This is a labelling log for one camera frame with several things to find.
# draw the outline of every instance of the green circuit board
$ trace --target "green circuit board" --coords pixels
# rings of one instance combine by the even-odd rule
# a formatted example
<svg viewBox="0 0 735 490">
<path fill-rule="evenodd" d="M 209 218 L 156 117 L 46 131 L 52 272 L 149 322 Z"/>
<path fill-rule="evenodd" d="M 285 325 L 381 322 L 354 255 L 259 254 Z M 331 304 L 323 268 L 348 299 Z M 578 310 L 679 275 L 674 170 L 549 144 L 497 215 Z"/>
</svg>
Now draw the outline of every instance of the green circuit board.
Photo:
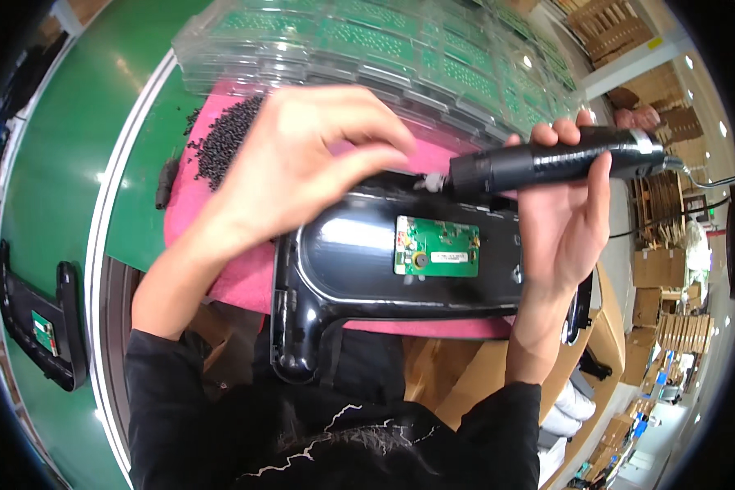
<svg viewBox="0 0 735 490">
<path fill-rule="evenodd" d="M 479 227 L 398 216 L 395 274 L 475 278 L 479 274 Z"/>
<path fill-rule="evenodd" d="M 57 343 L 55 342 L 55 327 L 49 320 L 40 316 L 34 310 L 30 310 L 33 315 L 33 331 L 38 343 L 52 353 L 55 357 L 59 356 L 57 351 Z"/>
</svg>

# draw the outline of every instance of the pile of screws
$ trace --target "pile of screws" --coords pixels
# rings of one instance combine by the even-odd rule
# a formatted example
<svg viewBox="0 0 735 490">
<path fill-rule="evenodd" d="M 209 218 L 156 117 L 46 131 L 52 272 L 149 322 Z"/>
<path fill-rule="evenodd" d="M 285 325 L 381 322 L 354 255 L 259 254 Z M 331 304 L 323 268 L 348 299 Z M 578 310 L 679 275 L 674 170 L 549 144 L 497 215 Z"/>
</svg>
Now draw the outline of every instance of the pile of screws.
<svg viewBox="0 0 735 490">
<path fill-rule="evenodd" d="M 206 139 L 199 138 L 197 142 L 188 143 L 188 148 L 197 150 L 196 158 L 199 159 L 199 173 L 194 179 L 206 177 L 210 180 L 210 189 L 218 190 L 236 151 L 251 128 L 262 100 L 263 96 L 254 96 L 224 109 L 215 123 L 209 125 L 212 131 Z"/>
<path fill-rule="evenodd" d="M 194 109 L 194 112 L 190 116 L 185 117 L 187 124 L 185 124 L 183 136 L 190 134 L 191 130 L 194 128 L 194 124 L 196 124 L 196 120 L 199 118 L 199 113 L 201 113 L 201 107 Z"/>
</svg>

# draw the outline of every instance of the electric screwdriver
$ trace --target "electric screwdriver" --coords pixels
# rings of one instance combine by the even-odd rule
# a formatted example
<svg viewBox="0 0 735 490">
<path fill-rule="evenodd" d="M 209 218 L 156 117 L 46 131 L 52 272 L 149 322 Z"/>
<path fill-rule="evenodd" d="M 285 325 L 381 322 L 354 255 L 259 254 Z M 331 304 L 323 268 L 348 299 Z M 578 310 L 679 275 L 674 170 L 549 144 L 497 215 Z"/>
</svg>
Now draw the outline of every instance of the electric screwdriver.
<svg viewBox="0 0 735 490">
<path fill-rule="evenodd" d="M 450 160 L 443 191 L 455 195 L 497 194 L 539 183 L 584 180 L 593 161 L 612 153 L 610 177 L 637 179 L 664 169 L 683 169 L 676 157 L 642 129 L 583 126 L 576 145 L 525 143 L 478 151 Z"/>
</svg>

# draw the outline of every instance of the stacked plastic trays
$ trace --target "stacked plastic trays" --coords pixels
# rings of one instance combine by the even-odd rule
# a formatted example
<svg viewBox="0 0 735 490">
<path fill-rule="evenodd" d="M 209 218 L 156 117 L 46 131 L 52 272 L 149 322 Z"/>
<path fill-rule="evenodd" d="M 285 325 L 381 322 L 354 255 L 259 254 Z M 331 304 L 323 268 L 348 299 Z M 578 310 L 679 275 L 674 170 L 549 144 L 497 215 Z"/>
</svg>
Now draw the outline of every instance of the stacked plastic trays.
<svg viewBox="0 0 735 490">
<path fill-rule="evenodd" d="M 582 103 L 556 45 L 503 7 L 216 0 L 173 44 L 191 92 L 358 83 L 414 123 L 418 136 L 452 136 L 446 146 L 528 137 L 535 123 L 573 115 Z"/>
</svg>

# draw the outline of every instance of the left hand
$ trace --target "left hand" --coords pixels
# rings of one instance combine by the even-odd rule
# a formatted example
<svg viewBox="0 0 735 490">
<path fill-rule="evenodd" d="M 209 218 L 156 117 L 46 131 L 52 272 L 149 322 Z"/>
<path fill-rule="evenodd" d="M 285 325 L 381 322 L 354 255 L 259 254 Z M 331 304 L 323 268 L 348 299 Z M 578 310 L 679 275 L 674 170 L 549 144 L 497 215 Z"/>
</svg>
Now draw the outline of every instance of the left hand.
<svg viewBox="0 0 735 490">
<path fill-rule="evenodd" d="M 590 125 L 580 111 L 577 125 L 568 118 L 537 124 L 531 140 L 552 146 L 559 141 L 580 141 L 578 126 Z M 506 146 L 519 144 L 512 135 Z M 523 240 L 523 265 L 527 287 L 550 296 L 574 294 L 580 282 L 596 266 L 610 236 L 610 164 L 605 152 L 591 165 L 588 180 L 538 185 L 517 191 L 519 230 Z"/>
</svg>

